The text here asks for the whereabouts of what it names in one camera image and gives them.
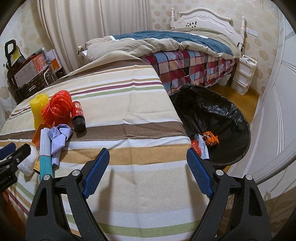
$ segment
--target black plastic bag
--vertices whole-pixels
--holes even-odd
[[[169,95],[191,140],[211,131],[219,144],[208,146],[210,162],[222,169],[241,160],[250,147],[251,133],[242,112],[228,99],[196,85],[184,85]]]

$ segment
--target red bottle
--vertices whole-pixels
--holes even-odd
[[[86,130],[85,119],[83,115],[83,111],[81,108],[81,104],[78,101],[74,101],[72,103],[72,122],[74,125],[74,130],[76,132],[83,132]]]

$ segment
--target white storage drawer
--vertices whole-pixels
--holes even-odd
[[[243,55],[242,58],[239,58],[239,63],[237,68],[243,71],[244,73],[253,76],[257,66],[257,61]]]
[[[245,72],[243,72],[240,69],[237,69],[235,74],[234,74],[234,78],[239,80],[241,83],[243,83],[244,85],[248,85],[251,80],[252,80],[252,76],[246,74]]]
[[[234,90],[236,90],[237,92],[239,92],[242,95],[246,94],[246,92],[248,91],[249,87],[250,86],[244,85],[243,83],[239,82],[236,79],[233,79],[233,81],[231,83],[231,88],[233,88]]]

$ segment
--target blue gripper pad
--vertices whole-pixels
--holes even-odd
[[[85,186],[82,195],[87,199],[90,195],[93,195],[99,182],[109,164],[110,153],[107,149],[103,151],[94,167],[91,169],[87,177],[85,178]]]
[[[8,145],[4,146],[0,150],[0,160],[3,160],[5,157],[11,155],[12,153],[15,152],[16,146],[15,143],[9,143]]]
[[[207,195],[208,198],[210,198],[213,195],[211,178],[207,174],[206,170],[203,168],[202,164],[200,163],[192,149],[188,149],[186,158],[190,170],[201,192]]]

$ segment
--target bed post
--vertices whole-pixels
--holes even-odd
[[[242,17],[242,27],[241,27],[241,32],[240,32],[240,34],[242,36],[242,39],[243,39],[243,42],[239,43],[239,51],[242,51],[242,47],[243,47],[243,44],[244,44],[245,32],[246,32],[246,18],[243,16]]]
[[[172,14],[170,16],[170,27],[172,29],[175,28],[175,11],[174,11],[174,8],[172,8]]]

